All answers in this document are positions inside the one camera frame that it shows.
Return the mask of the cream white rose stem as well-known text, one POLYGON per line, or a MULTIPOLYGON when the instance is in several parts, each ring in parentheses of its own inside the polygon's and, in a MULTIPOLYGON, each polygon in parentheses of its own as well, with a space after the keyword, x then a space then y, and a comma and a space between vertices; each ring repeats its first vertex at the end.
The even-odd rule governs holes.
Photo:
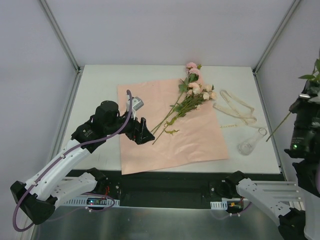
POLYGON ((284 119, 278 124, 278 126, 270 133, 266 142, 276 133, 280 126, 287 120, 287 118, 295 113, 295 110, 300 103, 311 102, 319 103, 320 102, 320 59, 317 58, 313 65, 313 70, 311 74, 305 74, 299 77, 301 80, 306 80, 303 91, 298 95, 294 103, 289 107, 288 114, 284 119))

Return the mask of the pink wrapping paper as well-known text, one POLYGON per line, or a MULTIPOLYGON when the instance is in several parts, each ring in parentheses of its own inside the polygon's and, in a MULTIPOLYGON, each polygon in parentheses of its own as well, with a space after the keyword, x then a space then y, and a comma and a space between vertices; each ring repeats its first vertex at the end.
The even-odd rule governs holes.
MULTIPOLYGON (((168 114, 171 105, 182 101, 179 79, 123 84, 117 87, 120 111, 126 108, 130 90, 133 97, 142 99, 144 105, 136 113, 146 119, 151 131, 168 114)), ((166 131, 161 126, 154 133, 157 141, 137 145, 126 136, 120 136, 121 172, 124 175, 179 167, 191 163, 227 160, 227 144, 219 126, 212 102, 207 101, 179 118, 166 131)))

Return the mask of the artificial rose bouquet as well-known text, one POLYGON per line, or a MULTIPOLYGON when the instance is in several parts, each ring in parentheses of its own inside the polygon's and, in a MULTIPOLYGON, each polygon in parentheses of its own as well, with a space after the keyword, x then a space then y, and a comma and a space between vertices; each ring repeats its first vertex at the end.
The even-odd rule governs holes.
POLYGON ((178 85, 179 95, 174 104, 170 106, 169 112, 163 120, 157 124, 151 133, 155 134, 159 129, 162 129, 160 136, 163 133, 174 135, 178 131, 169 129, 174 123, 187 115, 187 113, 197 110, 201 105, 208 101, 215 101, 217 94, 213 84, 204 85, 200 83, 201 79, 201 64, 189 62, 185 66, 187 77, 181 79, 178 85))

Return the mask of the cream ribbon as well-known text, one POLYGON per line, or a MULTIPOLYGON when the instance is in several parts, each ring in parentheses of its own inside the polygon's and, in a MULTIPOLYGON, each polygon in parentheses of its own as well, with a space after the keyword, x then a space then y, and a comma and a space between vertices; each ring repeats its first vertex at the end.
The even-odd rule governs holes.
POLYGON ((213 108, 219 112, 237 120, 236 123, 223 124, 221 129, 250 127, 257 129, 257 118, 254 116, 255 108, 226 90, 220 90, 219 94, 227 106, 222 106, 215 102, 213 108))

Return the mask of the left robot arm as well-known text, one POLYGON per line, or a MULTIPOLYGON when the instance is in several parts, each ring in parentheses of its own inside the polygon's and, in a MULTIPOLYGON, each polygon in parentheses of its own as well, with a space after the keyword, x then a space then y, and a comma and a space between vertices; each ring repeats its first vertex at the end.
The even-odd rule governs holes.
POLYGON ((42 170, 26 182, 16 181, 11 185, 16 202, 13 214, 16 216, 22 210, 34 225, 40 225, 68 200, 85 193, 102 194, 107 178, 95 167, 68 183, 60 182, 78 163, 116 135, 124 134, 137 145, 153 141, 155 137, 148 130, 146 119, 136 117, 143 105, 140 98, 134 97, 126 102, 126 111, 121 115, 116 102, 103 101, 42 170))

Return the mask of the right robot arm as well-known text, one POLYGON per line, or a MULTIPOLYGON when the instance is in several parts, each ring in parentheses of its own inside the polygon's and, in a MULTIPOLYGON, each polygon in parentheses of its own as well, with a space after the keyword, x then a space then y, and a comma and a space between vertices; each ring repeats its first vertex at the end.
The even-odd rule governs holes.
POLYGON ((320 82, 307 80, 290 106, 296 114, 293 134, 285 153, 300 159, 292 165, 297 182, 253 181, 241 171, 215 186, 223 202, 235 198, 249 201, 277 226, 285 240, 320 238, 320 82))

